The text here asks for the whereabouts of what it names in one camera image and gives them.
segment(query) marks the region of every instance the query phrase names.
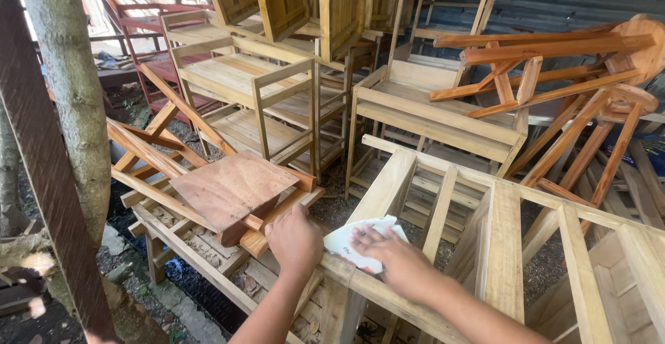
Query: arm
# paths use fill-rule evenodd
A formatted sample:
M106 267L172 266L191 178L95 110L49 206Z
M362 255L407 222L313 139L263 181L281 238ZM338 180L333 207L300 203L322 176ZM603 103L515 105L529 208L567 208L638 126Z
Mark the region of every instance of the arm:
M477 300L451 277L437 272L416 247L390 229L384 238L369 226L354 229L351 246L384 264L382 279L395 292L436 311L473 344L549 343L507 315Z
M289 213L265 226L265 237L281 271L229 344L286 341L300 295L323 251L321 229L307 220L308 213L304 206L295 204Z

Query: hand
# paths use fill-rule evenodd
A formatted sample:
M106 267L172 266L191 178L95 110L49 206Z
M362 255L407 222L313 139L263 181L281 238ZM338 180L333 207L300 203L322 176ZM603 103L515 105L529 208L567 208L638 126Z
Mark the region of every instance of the hand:
M349 244L361 255L383 263L381 279L403 298L425 304L440 274L422 252L387 228L386 238L368 225L354 228Z
M290 212L265 226L268 245L281 267L279 275L304 277L305 283L323 253L323 232L307 220L307 214L303 204L295 204Z

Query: plywood board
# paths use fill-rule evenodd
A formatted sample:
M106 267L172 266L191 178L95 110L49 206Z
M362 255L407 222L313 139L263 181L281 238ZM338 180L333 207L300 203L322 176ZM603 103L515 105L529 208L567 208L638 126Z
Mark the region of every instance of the plywood board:
M299 179L250 151L226 156L171 180L218 231L224 231Z

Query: tree trunk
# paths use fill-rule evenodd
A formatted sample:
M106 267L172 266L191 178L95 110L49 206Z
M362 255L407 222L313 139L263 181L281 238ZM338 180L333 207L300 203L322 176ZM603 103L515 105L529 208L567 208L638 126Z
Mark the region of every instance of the tree trunk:
M19 146L4 106L0 106L0 208L10 205L21 209L19 203ZM0 238L18 236L23 223L13 223L0 214Z
M69 163L94 245L91 250L97 252L110 197L110 155L102 88L92 60L83 6L81 0L25 0L25 4L58 108ZM64 279L55 274L51 278L54 288L49 291L64 306L71 307L69 291L62 288L60 280ZM159 324L124 288L105 279L103 284L116 333L123 341L169 342Z

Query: wrist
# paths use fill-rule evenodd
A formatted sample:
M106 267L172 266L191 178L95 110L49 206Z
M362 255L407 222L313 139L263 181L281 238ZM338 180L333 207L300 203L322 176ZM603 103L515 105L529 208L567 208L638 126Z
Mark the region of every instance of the wrist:
M306 270L303 267L283 268L279 272L278 279L284 280L285 283L293 285L304 285L310 280L314 270Z

